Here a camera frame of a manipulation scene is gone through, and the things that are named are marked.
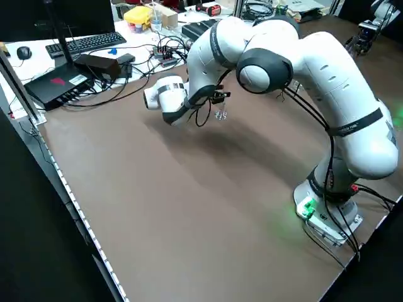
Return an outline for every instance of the brown table surface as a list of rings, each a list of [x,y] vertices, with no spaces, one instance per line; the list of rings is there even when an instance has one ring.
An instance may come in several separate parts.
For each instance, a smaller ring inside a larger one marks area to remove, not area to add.
[[[356,25],[324,18],[303,29],[345,39]],[[359,65],[393,109],[403,63],[381,48]],[[175,72],[186,79],[185,67]],[[224,85],[228,120],[212,117],[203,128],[166,125],[141,92],[51,111],[40,128],[131,301],[316,301],[341,271],[305,236],[292,199],[328,148],[326,134],[288,98],[248,94],[234,75]],[[400,167],[367,183],[396,198],[401,176]],[[356,236],[365,242],[385,212],[368,196],[356,201],[364,216]],[[351,251],[338,254],[346,261]]]

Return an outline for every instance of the black box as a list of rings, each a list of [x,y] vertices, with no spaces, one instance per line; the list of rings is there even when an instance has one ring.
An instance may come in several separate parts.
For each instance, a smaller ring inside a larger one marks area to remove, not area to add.
[[[96,55],[80,55],[74,61],[79,69],[94,73],[101,80],[115,80],[122,72],[116,59],[97,57]]]

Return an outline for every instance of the white desk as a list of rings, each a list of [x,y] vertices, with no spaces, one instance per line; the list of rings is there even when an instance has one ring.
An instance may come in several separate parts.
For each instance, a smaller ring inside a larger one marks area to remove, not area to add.
[[[205,3],[205,6],[211,6],[216,4],[216,2]],[[195,6],[190,6],[187,8],[187,13],[180,13],[178,16],[178,20],[181,22],[199,22],[208,20],[210,17],[205,13],[200,13],[195,11]],[[216,18],[225,18],[231,11],[223,8],[222,14]],[[152,44],[156,45],[159,41],[159,37],[157,33],[153,33],[150,30],[147,30],[143,33],[134,33],[128,27],[126,21],[118,21],[115,22],[115,30],[119,32],[127,41],[127,43],[116,45],[118,50],[116,55],[112,55],[108,53],[109,50],[100,50],[95,52],[94,54],[100,57],[110,57],[110,58],[118,58],[121,55],[126,53],[130,53],[131,55],[135,56],[135,62],[145,62],[149,58],[149,50],[151,50],[151,46],[148,47],[139,47],[139,48],[126,48],[121,49],[120,47],[138,47],[144,44]],[[169,31],[163,29],[161,32],[163,35],[171,35]],[[51,59],[49,54],[47,53],[45,46],[53,44],[57,41],[53,40],[41,40],[41,41],[32,41],[32,42],[16,42],[7,44],[7,48],[11,54],[9,58],[10,64],[15,66],[15,71],[21,81],[26,84],[32,79],[41,76],[42,74],[48,72],[52,68],[55,67],[55,60]],[[176,46],[175,42],[170,42],[170,46]],[[28,60],[23,62],[21,67],[22,61],[17,57],[16,51],[21,46],[27,46],[32,51],[32,57]],[[152,65],[157,65],[159,63],[156,59],[150,60],[150,67]],[[143,72],[147,72],[149,67],[147,64],[136,65],[136,68],[140,69]],[[156,72],[160,72],[164,70],[161,66],[156,68]],[[139,79],[141,74],[133,69],[132,77],[129,78],[129,82],[136,81]],[[116,84],[123,84],[125,79],[118,79],[116,80]],[[16,119],[26,116],[24,109],[22,108],[20,102],[17,99],[14,99],[15,94],[13,90],[8,86],[8,83],[5,81],[4,77],[0,75],[0,85],[4,90],[4,93],[7,97],[8,103],[11,104],[11,110],[14,113],[14,117]]]

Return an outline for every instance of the keyboard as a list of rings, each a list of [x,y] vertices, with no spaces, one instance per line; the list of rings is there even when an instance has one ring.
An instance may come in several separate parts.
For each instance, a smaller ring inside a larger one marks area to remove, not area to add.
[[[126,43],[126,40],[121,36],[121,34],[105,33],[98,36],[74,39],[74,41],[67,42],[67,46],[69,47],[70,54],[75,55],[78,53],[106,48],[122,43]],[[52,59],[63,56],[63,51],[60,44],[47,45],[46,50]]]

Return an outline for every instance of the computer mouse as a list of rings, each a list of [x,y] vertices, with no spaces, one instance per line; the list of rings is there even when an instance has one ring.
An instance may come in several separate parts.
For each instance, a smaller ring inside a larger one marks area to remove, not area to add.
[[[29,47],[21,46],[17,49],[17,57],[20,60],[27,60],[32,57],[32,52]]]

